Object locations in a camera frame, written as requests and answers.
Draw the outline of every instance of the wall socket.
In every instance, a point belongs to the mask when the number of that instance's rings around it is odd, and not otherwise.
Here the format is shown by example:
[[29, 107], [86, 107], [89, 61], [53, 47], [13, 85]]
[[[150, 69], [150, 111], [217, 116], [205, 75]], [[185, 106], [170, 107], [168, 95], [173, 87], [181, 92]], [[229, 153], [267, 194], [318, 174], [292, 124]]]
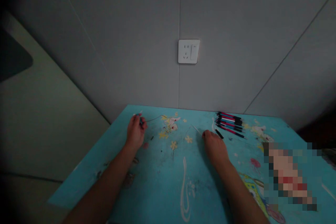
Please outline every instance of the wall socket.
[[180, 64], [196, 64], [200, 43], [200, 40], [179, 40], [178, 62]]

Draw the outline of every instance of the blue table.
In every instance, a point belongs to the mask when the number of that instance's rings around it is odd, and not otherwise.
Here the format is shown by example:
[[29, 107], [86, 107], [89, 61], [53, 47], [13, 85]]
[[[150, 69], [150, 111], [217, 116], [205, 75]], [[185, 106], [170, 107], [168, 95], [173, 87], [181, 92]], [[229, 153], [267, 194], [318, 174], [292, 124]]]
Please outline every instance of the blue table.
[[[145, 140], [130, 169], [130, 178], [120, 192], [111, 213], [116, 223], [229, 223], [231, 219], [224, 188], [204, 152], [201, 133], [215, 130], [216, 113], [173, 108], [128, 105], [93, 146], [69, 177], [49, 199], [49, 203], [73, 208], [96, 182], [126, 140], [133, 114], [142, 113], [148, 122]], [[336, 203], [336, 174], [282, 119], [236, 115], [244, 119], [245, 136], [240, 138], [219, 129], [229, 157], [251, 194], [271, 223], [331, 223]], [[272, 191], [268, 164], [264, 163], [265, 141], [281, 142], [296, 151], [295, 160], [308, 190], [317, 197], [317, 211], [300, 211], [302, 205], [285, 206], [280, 211], [267, 204], [265, 192]], [[269, 183], [269, 190], [264, 189]]]

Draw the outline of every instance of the blurred object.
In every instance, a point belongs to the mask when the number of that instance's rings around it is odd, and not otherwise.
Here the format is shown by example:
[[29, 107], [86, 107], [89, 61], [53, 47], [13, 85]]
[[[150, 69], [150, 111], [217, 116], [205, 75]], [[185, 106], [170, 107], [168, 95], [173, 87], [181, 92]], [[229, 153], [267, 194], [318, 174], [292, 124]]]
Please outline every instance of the blurred object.
[[336, 170], [336, 109], [298, 131], [306, 142], [322, 150], [322, 157]]

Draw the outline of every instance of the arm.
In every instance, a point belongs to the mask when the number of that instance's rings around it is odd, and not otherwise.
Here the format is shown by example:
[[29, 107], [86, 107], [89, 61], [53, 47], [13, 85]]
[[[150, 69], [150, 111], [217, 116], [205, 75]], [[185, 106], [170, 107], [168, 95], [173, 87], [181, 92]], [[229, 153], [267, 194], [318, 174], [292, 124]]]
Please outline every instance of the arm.
[[209, 130], [202, 137], [205, 151], [226, 189], [235, 223], [269, 223], [231, 164], [223, 140]]
[[147, 123], [133, 116], [127, 128], [127, 140], [118, 155], [111, 161], [100, 179], [68, 214], [63, 224], [68, 223], [105, 223], [119, 194], [127, 171], [138, 149], [144, 141]]

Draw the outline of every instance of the marker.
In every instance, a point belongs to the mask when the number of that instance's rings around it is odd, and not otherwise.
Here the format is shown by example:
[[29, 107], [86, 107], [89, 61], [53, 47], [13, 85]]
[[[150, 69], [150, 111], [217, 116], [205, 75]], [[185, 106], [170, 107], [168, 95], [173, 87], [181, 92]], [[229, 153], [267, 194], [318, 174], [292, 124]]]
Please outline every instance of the marker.
[[226, 125], [226, 124], [220, 124], [220, 125], [222, 125], [222, 126], [224, 126], [224, 127], [226, 127], [226, 128], [230, 128], [230, 129], [233, 129], [233, 130], [235, 130], [235, 131], [238, 131], [238, 132], [241, 132], [241, 133], [245, 133], [245, 131], [242, 131], [242, 130], [240, 130], [240, 129], [237, 129], [237, 128], [235, 128], [235, 127], [232, 127], [232, 126], [229, 126], [229, 125]]
[[229, 120], [229, 121], [234, 121], [234, 122], [237, 122], [237, 123], [243, 123], [243, 121], [241, 119], [226, 117], [226, 116], [222, 116], [222, 115], [218, 115], [217, 117], [225, 119], [225, 120]]
[[236, 122], [236, 121], [232, 121], [232, 120], [227, 120], [227, 119], [223, 119], [221, 117], [218, 117], [217, 120], [219, 121], [223, 121], [223, 122], [227, 122], [227, 123], [230, 123], [230, 124], [234, 124], [234, 125], [238, 125], [238, 126], [242, 126], [243, 124], [240, 123], [240, 122]]
[[235, 134], [235, 135], [237, 135], [237, 136], [239, 136], [239, 137], [241, 137], [241, 138], [245, 138], [245, 139], [247, 139], [246, 137], [244, 137], [243, 135], [241, 135], [241, 134], [239, 134], [239, 133], [237, 133], [237, 132], [234, 132], [234, 131], [232, 131], [232, 130], [230, 130], [230, 129], [228, 129], [228, 128], [225, 128], [224, 126], [222, 126], [222, 125], [218, 125], [218, 127], [220, 127], [220, 128], [222, 128], [223, 130], [226, 130], [226, 131], [229, 131], [229, 132], [231, 132], [232, 134]]
[[220, 138], [224, 139], [224, 137], [222, 136], [222, 134], [217, 129], [215, 129], [215, 131], [217, 132], [217, 134], [219, 135]]
[[242, 120], [241, 117], [237, 117], [237, 116], [235, 116], [235, 115], [233, 116], [233, 115], [231, 115], [231, 114], [227, 114], [227, 113], [220, 112], [220, 111], [218, 111], [217, 114], [222, 114], [222, 115], [224, 115], [224, 116], [228, 116], [228, 117], [232, 117], [232, 118], [234, 118], [234, 119], [240, 119], [240, 120]]
[[235, 125], [235, 124], [231, 124], [231, 123], [229, 123], [229, 122], [224, 122], [224, 121], [220, 121], [220, 120], [216, 120], [216, 123], [220, 123], [220, 124], [224, 124], [224, 126], [225, 125], [228, 125], [228, 126], [231, 126], [231, 127], [235, 127], [235, 128], [237, 128], [237, 129], [241, 129], [241, 130], [243, 130], [244, 128], [243, 127], [240, 127], [240, 126], [237, 126], [237, 125]]

